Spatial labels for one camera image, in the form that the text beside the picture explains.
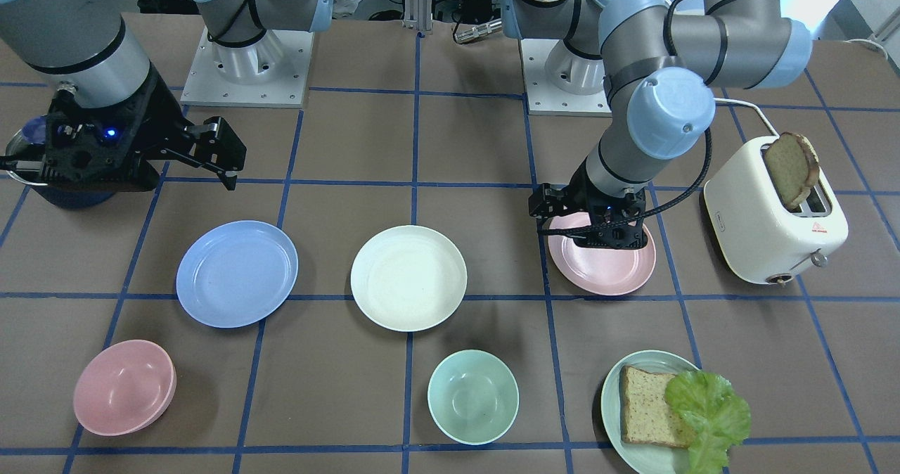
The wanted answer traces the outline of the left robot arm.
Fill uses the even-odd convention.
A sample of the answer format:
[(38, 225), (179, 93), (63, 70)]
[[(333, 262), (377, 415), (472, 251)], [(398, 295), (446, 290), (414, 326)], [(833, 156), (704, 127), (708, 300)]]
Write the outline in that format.
[(695, 190), (711, 161), (713, 87), (768, 89), (793, 83), (812, 54), (804, 23), (780, 0), (503, 0), (504, 34), (559, 39), (577, 58), (601, 60), (612, 121), (563, 188), (542, 184), (528, 199), (542, 223), (585, 212), (589, 223), (558, 230), (582, 248), (646, 246), (646, 186), (706, 141)]

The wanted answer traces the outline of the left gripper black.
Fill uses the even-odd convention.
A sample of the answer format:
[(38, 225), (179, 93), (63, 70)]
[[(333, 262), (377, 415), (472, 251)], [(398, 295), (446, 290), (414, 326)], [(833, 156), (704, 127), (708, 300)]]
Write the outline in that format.
[(546, 227), (548, 219), (585, 212), (587, 222), (565, 229), (565, 237), (581, 248), (643, 249), (649, 240), (643, 230), (645, 208), (643, 188), (627, 188), (622, 196), (605, 194), (589, 179), (585, 164), (563, 188), (543, 183), (528, 198), (528, 214), (542, 221), (539, 233), (547, 236), (555, 231)]

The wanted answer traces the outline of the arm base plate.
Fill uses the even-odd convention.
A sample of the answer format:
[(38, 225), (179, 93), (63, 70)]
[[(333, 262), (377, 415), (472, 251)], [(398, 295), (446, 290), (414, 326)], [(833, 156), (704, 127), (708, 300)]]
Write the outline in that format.
[(256, 44), (229, 48), (202, 34), (181, 102), (207, 108), (300, 109), (316, 36), (270, 30)]
[(603, 60), (582, 58), (560, 39), (522, 39), (530, 115), (610, 117)]

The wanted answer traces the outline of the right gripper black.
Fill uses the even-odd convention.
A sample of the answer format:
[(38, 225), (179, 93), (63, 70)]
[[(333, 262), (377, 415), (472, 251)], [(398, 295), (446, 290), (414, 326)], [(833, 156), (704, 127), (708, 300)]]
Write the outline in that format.
[(67, 191), (145, 192), (160, 182), (151, 157), (178, 160), (237, 188), (247, 147), (221, 116), (184, 126), (182, 108), (154, 65), (126, 99), (84, 108), (74, 87), (59, 87), (43, 118), (43, 136), (2, 156), (2, 170)]

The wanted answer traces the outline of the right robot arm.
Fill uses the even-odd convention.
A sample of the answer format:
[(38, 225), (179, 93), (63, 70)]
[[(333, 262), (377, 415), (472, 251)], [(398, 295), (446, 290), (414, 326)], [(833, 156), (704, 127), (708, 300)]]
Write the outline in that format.
[[(216, 67), (234, 84), (273, 80), (288, 64), (279, 31), (323, 32), (333, 0), (192, 0)], [(92, 207), (157, 188), (154, 160), (216, 175), (228, 190), (245, 144), (221, 116), (182, 113), (121, 13), (106, 0), (2, 0), (2, 39), (55, 90), (2, 156), (2, 170), (52, 205)]]

